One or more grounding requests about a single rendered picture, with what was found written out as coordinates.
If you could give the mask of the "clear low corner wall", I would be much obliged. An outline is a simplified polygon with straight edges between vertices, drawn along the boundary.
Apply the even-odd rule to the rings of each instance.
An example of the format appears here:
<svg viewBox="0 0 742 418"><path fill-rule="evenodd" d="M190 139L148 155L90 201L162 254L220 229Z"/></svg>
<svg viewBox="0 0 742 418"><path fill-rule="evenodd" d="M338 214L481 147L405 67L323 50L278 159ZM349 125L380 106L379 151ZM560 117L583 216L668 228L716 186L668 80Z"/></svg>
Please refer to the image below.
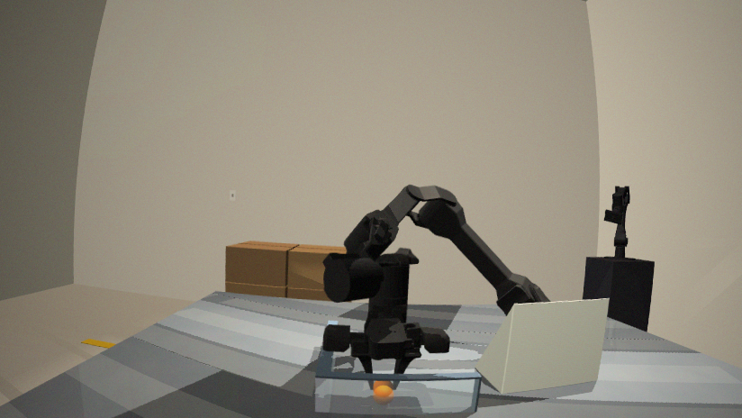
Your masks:
<svg viewBox="0 0 742 418"><path fill-rule="evenodd" d="M475 411L479 379L366 381L315 378L315 412L442 414Z"/></svg>

